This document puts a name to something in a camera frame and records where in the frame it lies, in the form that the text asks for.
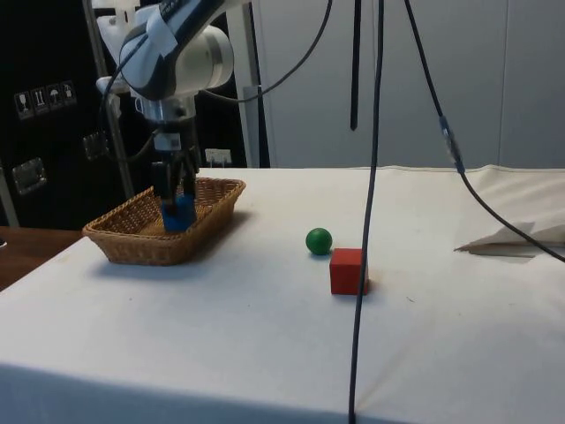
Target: wicker basket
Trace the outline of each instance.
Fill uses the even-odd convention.
[[[161,202],[154,197],[153,188],[92,221],[82,232],[111,262],[160,266],[186,262],[230,221],[245,183],[198,178],[196,189],[198,220],[186,232],[165,231]]]

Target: black cable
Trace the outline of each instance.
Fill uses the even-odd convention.
[[[416,20],[414,19],[414,13],[412,12],[412,6],[410,0],[404,0],[406,4],[406,11],[408,12],[408,18],[410,19],[410,25],[412,27],[412,32],[414,33],[414,38],[416,39],[416,44],[418,45],[418,53],[420,55],[420,61],[422,62],[422,67],[424,68],[424,74],[426,75],[427,86],[430,88],[430,94],[432,95],[433,105],[438,112],[440,117],[443,116],[443,111],[441,110],[440,101],[438,100],[438,95],[435,93],[435,88],[432,82],[432,75],[430,75],[430,69],[427,65],[426,54],[424,53],[424,46],[422,46],[422,40],[420,39],[420,32],[418,31],[418,26],[416,25]]]
[[[359,119],[359,65],[361,56],[361,10],[362,0],[355,0],[353,17],[353,63],[351,67],[351,116],[350,128],[357,130]]]
[[[145,154],[151,149],[151,147],[153,146],[155,135],[157,135],[158,132],[159,130],[154,130],[153,132],[151,132],[151,135],[149,136],[149,138],[147,139],[146,143],[143,145],[141,150],[133,156],[126,157],[125,159],[119,159],[117,157],[112,156],[109,153],[108,149],[106,149],[106,156],[112,162],[116,162],[116,163],[136,163],[139,159],[145,156]]]
[[[114,72],[114,74],[112,75],[112,77],[108,81],[108,85],[106,86],[106,89],[104,90],[104,94],[102,95],[100,108],[98,109],[98,124],[100,126],[101,131],[103,131],[103,128],[104,128],[104,111],[106,110],[106,105],[108,104],[108,97],[109,97],[109,94],[112,90],[112,86],[114,86],[114,83],[116,82],[117,77],[120,75],[120,72],[125,68],[125,66],[128,64],[128,62],[130,60],[132,60],[133,55],[135,55],[138,52],[138,50],[141,49],[141,46],[147,40],[147,38],[148,38],[147,34],[143,34],[143,36],[141,37],[141,40],[139,40],[139,42],[132,49],[132,51],[130,51],[127,54],[127,56],[124,57],[124,60],[122,60],[120,62],[120,64],[116,68],[116,71]],[[148,146],[151,146],[151,142],[153,141],[154,136],[155,136],[155,132],[151,134],[151,137],[149,137],[149,140],[144,145],[144,147],[136,155],[134,155],[132,157],[126,157],[125,159],[118,159],[118,158],[112,156],[112,154],[108,151],[108,146],[106,147],[106,152],[105,152],[106,156],[112,162],[119,162],[119,163],[136,162],[147,152]]]
[[[365,224],[363,227],[363,246],[361,259],[361,276],[359,278],[357,304],[355,306],[355,323],[353,325],[353,346],[351,348],[351,377],[350,377],[350,402],[349,423],[355,424],[355,389],[357,386],[357,362],[359,347],[359,330],[361,327],[361,308],[363,307],[363,292],[365,291],[365,275],[367,270],[367,254],[369,250],[369,231],[371,229],[371,214],[373,212],[373,197],[377,164],[379,162],[379,127],[380,127],[380,83],[382,80],[382,59],[384,56],[384,15],[385,2],[379,0],[379,27],[378,27],[378,53],[377,71],[374,84],[373,105],[373,152],[371,154],[371,176],[369,178],[369,193],[365,211]]]
[[[426,61],[426,53],[422,47],[422,41],[420,40],[418,27],[416,25],[416,20],[414,19],[414,13],[412,12],[412,7],[410,4],[410,0],[404,0],[404,4],[406,5],[406,11],[408,12],[408,17],[410,18],[412,32],[414,33],[414,38],[416,39],[416,44],[418,45],[418,52],[420,55],[420,60],[422,62],[422,66],[424,68],[424,73],[426,74],[427,85],[430,89],[430,93],[433,98],[433,103],[435,104],[435,109],[437,109],[438,116],[440,118],[441,129],[448,140],[448,149],[449,153],[451,154],[457,169],[457,173],[461,176],[465,187],[469,190],[469,193],[473,198],[478,202],[480,206],[483,207],[486,212],[488,212],[494,219],[496,219],[499,223],[504,225],[509,230],[513,231],[515,234],[520,236],[522,239],[526,240],[528,243],[532,244],[533,246],[537,247],[538,249],[542,250],[543,252],[553,256],[555,259],[561,262],[565,262],[565,257],[561,256],[560,254],[556,253],[554,250],[550,249],[547,246],[544,246],[542,243],[534,239],[532,236],[526,234],[525,232],[519,230],[514,225],[506,221],[500,215],[498,215],[485,201],[478,195],[475,189],[472,187],[469,179],[465,175],[465,167],[463,164],[463,158],[461,157],[461,153],[459,152],[459,147],[457,146],[455,137],[453,133],[449,129],[448,120],[443,116],[441,112],[440,102],[438,100],[437,94],[435,93],[435,87],[433,86],[432,77],[430,76],[430,70],[427,66]]]
[[[312,55],[312,53],[314,52],[314,50],[318,46],[318,43],[320,42],[322,35],[324,35],[324,32],[326,31],[326,26],[328,25],[329,16],[330,16],[331,11],[332,11],[333,3],[334,3],[334,0],[328,0],[328,7],[326,8],[326,15],[324,16],[324,20],[321,23],[320,30],[318,31],[316,38],[314,39],[312,45],[310,46],[310,49],[308,49],[308,51],[306,51],[306,53],[302,57],[302,59],[300,59],[300,61],[290,71],[285,73],[284,76],[282,76],[282,78],[280,78],[271,87],[265,88],[259,94],[253,95],[253,96],[251,96],[247,99],[232,99],[230,97],[225,97],[223,95],[217,95],[216,93],[212,93],[211,91],[208,91],[208,90],[202,90],[200,92],[204,95],[207,95],[208,97],[212,97],[216,100],[220,100],[222,102],[231,103],[231,104],[240,104],[240,103],[252,102],[254,100],[260,99],[264,95],[269,94],[275,88],[279,87],[284,81],[286,81],[288,78],[290,78],[294,74],[294,72],[296,72],[300,67],[302,67],[302,65],[306,62],[306,60],[308,60],[310,58],[310,56]]]

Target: cable connector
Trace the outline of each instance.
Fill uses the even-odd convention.
[[[457,172],[460,174],[465,173],[465,166],[463,165],[463,158],[461,157],[461,150],[459,150],[459,145],[457,144],[456,137],[449,127],[448,119],[444,116],[440,117],[440,127],[441,133],[445,138],[446,145],[448,147],[449,156],[451,156],[451,161],[455,165]]]

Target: wall socket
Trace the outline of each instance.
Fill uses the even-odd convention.
[[[227,148],[207,148],[205,153],[210,165],[231,165],[231,151]]]

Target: red cube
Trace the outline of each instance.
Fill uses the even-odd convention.
[[[357,295],[361,277],[361,249],[336,249],[329,263],[332,294]],[[364,294],[369,290],[368,273],[365,272]]]

